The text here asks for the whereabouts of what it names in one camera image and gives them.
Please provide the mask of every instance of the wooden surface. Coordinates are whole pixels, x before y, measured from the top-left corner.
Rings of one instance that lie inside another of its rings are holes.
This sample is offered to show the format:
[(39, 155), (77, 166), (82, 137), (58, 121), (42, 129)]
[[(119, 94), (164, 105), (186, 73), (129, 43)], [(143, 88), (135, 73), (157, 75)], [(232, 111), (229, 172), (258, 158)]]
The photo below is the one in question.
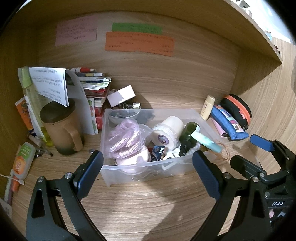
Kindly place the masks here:
[[(219, 101), (229, 93), (240, 48), (229, 40), (174, 18), (106, 12), (98, 14), (97, 41), (54, 46), (56, 22), (38, 32), (40, 66), (87, 66), (112, 77), (111, 87), (132, 85), (144, 108), (197, 108), (208, 94)], [(149, 23), (163, 27), (163, 35), (175, 38), (173, 57), (142, 52), (105, 51), (106, 32), (112, 23)]]
[[(278, 139), (296, 152), (296, 46), (280, 39), (273, 42), (281, 51), (282, 65), (258, 53), (242, 52), (231, 93), (238, 94), (252, 111), (250, 134)], [(250, 147), (263, 168), (278, 171), (270, 153)]]
[[(24, 95), (17, 69), (37, 64), (34, 31), (7, 28), (0, 36), (0, 173), (9, 175), (18, 146), (25, 142), (28, 131), (15, 107)], [(0, 177), (0, 198), (4, 197), (7, 178)]]
[[(44, 155), (34, 160), (25, 186), (20, 187), (12, 203), (12, 220), (23, 234), (37, 178), (45, 176), (50, 180), (61, 178), (66, 172), (74, 172), (90, 156), (89, 149), (100, 145), (100, 134), (85, 137), (83, 150), (75, 155), (65, 157), (52, 148), (52, 158)], [(256, 163), (247, 145), (229, 142), (227, 146), (231, 156), (240, 154)], [(213, 163), (223, 172), (229, 171), (233, 176), (242, 178), (230, 168), (228, 162), (217, 159)], [(58, 198), (58, 203), (67, 227), (76, 233), (61, 198)], [(119, 237), (122, 241), (141, 241), (149, 237), (159, 241), (185, 241), (190, 240), (202, 225), (215, 200), (208, 196), (198, 174), (193, 172), (146, 182), (112, 185), (109, 188), (99, 175), (89, 195), (81, 203), (108, 241), (117, 241)], [(234, 211), (229, 214), (221, 233), (229, 228)]]
[(38, 0), (24, 6), (12, 21), (18, 25), (44, 25), (63, 17), (96, 11), (149, 12), (178, 18), (281, 61), (265, 33), (231, 0)]

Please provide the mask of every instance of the folded paper note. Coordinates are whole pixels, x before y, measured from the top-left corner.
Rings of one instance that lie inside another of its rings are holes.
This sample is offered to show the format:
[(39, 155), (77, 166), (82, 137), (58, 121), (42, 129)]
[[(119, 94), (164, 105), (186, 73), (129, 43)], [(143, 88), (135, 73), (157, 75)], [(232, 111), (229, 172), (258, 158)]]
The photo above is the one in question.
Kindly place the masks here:
[(163, 33), (163, 28), (143, 23), (114, 23), (112, 24), (112, 31), (141, 32), (161, 35)]
[(57, 25), (55, 46), (75, 42), (96, 41), (97, 29), (97, 15), (89, 15), (60, 22)]
[(36, 91), (64, 106), (69, 106), (65, 69), (61, 68), (29, 68), (30, 76)]
[(173, 56), (175, 47), (174, 38), (139, 32), (107, 32), (106, 45), (107, 51), (121, 52), (147, 52)]

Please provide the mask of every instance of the pink sticky note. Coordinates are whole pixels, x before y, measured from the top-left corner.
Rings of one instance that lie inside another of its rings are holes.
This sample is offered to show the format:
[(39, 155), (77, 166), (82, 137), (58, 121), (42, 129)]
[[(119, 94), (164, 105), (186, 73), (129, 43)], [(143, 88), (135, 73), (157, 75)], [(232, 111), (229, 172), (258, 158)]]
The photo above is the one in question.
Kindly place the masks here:
[(57, 37), (55, 46), (96, 41), (98, 29), (98, 15), (89, 15), (60, 22), (57, 25)]

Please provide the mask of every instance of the clear bottle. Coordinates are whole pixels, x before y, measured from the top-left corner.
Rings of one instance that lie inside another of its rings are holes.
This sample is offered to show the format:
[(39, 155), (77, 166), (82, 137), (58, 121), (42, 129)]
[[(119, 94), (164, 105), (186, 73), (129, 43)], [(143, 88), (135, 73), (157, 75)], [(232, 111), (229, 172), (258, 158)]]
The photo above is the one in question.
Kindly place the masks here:
[(199, 131), (200, 127), (195, 122), (189, 122), (182, 131), (179, 141), (181, 143), (179, 156), (185, 156), (186, 153), (193, 147), (196, 146), (196, 139), (194, 139), (191, 134), (194, 131)]
[(47, 146), (53, 146), (52, 140), (50, 139), (47, 130), (43, 126), (39, 116), (42, 107), (38, 99), (38, 93), (35, 90), (30, 77), (29, 68), (27, 66), (19, 68), (18, 75), (28, 106), (28, 111), (30, 113), (34, 131), (36, 134), (39, 134), (39, 137), (41, 137), (45, 141), (45, 144)]

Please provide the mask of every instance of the small lotion bottle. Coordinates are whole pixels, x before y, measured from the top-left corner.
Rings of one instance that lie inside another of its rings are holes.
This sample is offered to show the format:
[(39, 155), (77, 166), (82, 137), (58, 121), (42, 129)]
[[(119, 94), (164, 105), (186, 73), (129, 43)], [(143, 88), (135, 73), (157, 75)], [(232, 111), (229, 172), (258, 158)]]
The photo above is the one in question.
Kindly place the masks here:
[(200, 116), (206, 121), (210, 114), (211, 111), (213, 109), (214, 106), (214, 102), (215, 102), (215, 98), (211, 95), (208, 95), (207, 98), (205, 99), (205, 103), (202, 107), (202, 111), (200, 113)]

